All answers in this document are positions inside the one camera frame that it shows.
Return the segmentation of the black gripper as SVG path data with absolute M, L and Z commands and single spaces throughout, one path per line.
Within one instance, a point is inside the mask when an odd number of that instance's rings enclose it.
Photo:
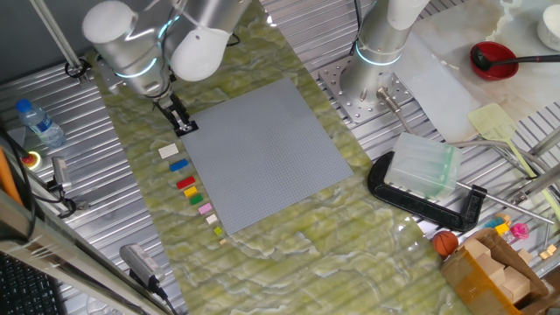
M 196 130 L 196 122 L 190 120 L 190 116 L 185 111 L 182 101 L 174 92 L 166 94 L 163 98 L 156 99 L 153 104 L 165 115 L 172 115 L 168 117 L 168 121 L 171 123 L 176 134 Z

